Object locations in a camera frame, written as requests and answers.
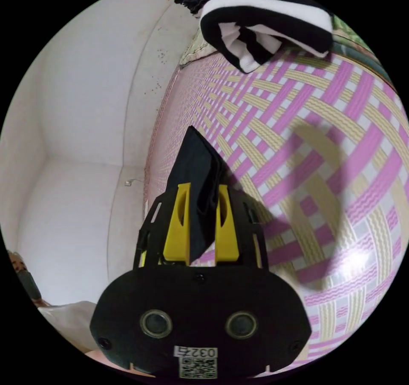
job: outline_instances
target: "striped towel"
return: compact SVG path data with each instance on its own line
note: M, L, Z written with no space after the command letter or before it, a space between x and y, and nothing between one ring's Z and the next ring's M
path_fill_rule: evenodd
M333 41L332 16L313 0L210 0L200 27L209 44L250 73L278 51L278 37L324 58Z

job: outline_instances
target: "number label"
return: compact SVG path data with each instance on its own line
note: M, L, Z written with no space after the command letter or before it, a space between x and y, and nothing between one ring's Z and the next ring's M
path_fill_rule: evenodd
M193 348L175 345L173 356L178 358L217 358L217 348Z

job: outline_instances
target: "camera lens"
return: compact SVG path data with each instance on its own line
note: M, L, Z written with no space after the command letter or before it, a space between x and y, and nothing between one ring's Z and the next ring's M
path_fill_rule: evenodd
M164 338L172 331L172 320L160 310L150 310L141 317L142 331L153 338Z
M257 331L257 320L247 311L232 314L226 323L226 331L235 339L250 338Z

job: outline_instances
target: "bed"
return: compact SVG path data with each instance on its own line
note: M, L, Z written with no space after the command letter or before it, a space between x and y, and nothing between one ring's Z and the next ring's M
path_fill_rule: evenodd
M169 83L145 169L147 210L193 125L227 162L231 185L259 202L270 270L297 291L312 327L285 370L365 322L409 241L405 111L369 47L336 27L328 60L287 46L248 75L198 32ZM213 246L198 265L214 265Z

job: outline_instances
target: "label sticker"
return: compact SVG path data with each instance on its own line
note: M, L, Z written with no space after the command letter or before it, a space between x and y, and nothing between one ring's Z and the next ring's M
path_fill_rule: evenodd
M193 359L217 358L217 348L192 348L175 345L173 356Z
M179 378L217 378L217 348L175 346L173 355L179 358Z
M179 358L179 378L216 379L217 358Z

